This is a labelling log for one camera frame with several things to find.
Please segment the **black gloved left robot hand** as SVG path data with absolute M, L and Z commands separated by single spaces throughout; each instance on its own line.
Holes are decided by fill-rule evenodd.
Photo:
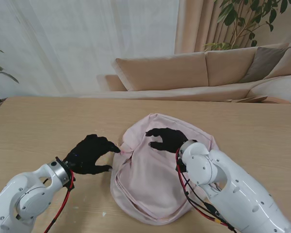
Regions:
M 68 153 L 63 162 L 74 173 L 96 175 L 112 170 L 110 165 L 96 165 L 97 160 L 108 152 L 119 153 L 120 149 L 107 138 L 90 134 Z

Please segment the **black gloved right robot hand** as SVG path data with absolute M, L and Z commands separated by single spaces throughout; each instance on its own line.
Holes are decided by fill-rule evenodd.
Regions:
M 160 151 L 176 153 L 177 150 L 188 141 L 188 138 L 180 130 L 170 128 L 154 128 L 145 133 L 147 137 L 160 137 L 162 142 L 152 141 L 150 147 Z

